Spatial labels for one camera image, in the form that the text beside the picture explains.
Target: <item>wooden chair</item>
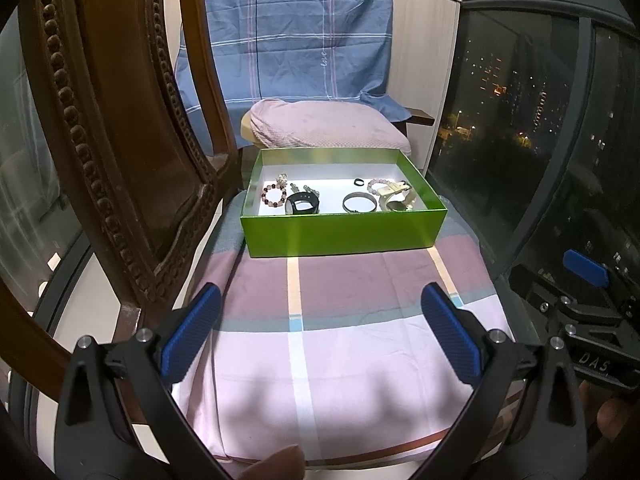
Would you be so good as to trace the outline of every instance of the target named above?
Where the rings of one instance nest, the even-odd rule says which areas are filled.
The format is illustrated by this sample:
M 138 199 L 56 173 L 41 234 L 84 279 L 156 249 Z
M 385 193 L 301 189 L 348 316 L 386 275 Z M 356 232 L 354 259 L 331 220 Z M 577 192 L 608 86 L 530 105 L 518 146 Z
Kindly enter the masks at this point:
M 114 340 L 157 326 L 174 307 L 218 203 L 241 187 L 204 0 L 180 1 L 213 160 L 180 100 L 162 0 L 19 4 L 24 60 L 60 182 L 121 303 Z M 4 283 L 0 301 L 0 356 L 57 400 L 68 352 Z

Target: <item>metal bolt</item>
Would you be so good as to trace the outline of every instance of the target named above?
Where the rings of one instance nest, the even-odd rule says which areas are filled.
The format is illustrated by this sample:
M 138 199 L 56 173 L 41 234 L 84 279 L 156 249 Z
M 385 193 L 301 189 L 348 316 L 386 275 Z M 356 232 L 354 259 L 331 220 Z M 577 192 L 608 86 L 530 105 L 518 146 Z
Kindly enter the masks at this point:
M 507 335 L 502 330 L 494 328 L 489 330 L 489 339 L 494 343 L 504 343 L 507 341 Z
M 147 341 L 151 341 L 151 338 L 153 336 L 154 336 L 154 333 L 150 328 L 141 328 L 136 332 L 136 341 L 140 341 L 141 343 L 146 343 Z
M 564 341 L 562 341 L 562 338 L 558 337 L 557 335 L 553 336 L 549 340 L 549 342 L 551 343 L 551 346 L 556 350 L 562 350 L 564 348 Z
M 87 348 L 92 341 L 92 337 L 90 335 L 83 335 L 80 339 L 78 339 L 78 346 L 80 348 Z

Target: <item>green box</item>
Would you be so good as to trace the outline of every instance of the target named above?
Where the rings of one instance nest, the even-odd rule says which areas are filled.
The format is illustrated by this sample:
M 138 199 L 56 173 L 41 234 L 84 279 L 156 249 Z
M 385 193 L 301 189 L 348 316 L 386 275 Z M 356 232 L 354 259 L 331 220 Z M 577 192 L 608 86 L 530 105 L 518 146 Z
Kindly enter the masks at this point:
M 323 213 L 321 191 L 318 214 L 285 215 L 283 207 L 277 210 L 270 208 L 268 213 L 274 216 L 259 216 L 257 213 L 262 207 L 260 194 L 264 182 L 275 180 L 279 173 L 291 175 L 289 182 L 297 182 L 295 175 L 314 174 L 319 176 L 319 181 L 325 180 L 328 186 L 346 186 L 344 182 L 348 178 L 351 187 L 344 188 L 341 194 L 344 197 L 352 191 L 367 190 L 366 187 L 353 186 L 353 175 L 360 176 L 368 184 L 376 172 L 385 171 L 403 175 L 402 180 L 413 186 L 422 201 L 420 207 L 402 212 Z M 337 195 L 337 191 L 331 191 L 325 200 L 326 204 L 331 202 L 334 210 L 336 200 L 339 200 Z M 278 148 L 260 150 L 242 206 L 241 222 L 249 254 L 254 258 L 321 256 L 431 247 L 446 214 L 447 209 L 438 195 L 400 150 Z

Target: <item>wooden armrest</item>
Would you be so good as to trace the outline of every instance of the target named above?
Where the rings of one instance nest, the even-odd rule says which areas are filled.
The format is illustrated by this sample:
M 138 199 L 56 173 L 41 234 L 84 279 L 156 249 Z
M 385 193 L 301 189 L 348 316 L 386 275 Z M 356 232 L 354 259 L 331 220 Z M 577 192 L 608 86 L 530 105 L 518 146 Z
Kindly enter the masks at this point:
M 435 119 L 427 112 L 418 110 L 418 108 L 407 108 L 407 110 L 411 114 L 411 117 L 409 117 L 406 122 L 411 124 L 422 124 L 423 126 L 433 126 Z

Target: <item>pink fabric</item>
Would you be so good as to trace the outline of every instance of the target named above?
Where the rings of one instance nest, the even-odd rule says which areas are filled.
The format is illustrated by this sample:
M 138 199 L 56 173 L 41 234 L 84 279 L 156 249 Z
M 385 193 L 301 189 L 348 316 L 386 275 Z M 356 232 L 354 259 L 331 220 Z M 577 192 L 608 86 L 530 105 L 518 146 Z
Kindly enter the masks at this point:
M 359 103 L 263 99 L 250 113 L 254 135 L 267 148 L 395 148 L 411 155 L 409 140 Z

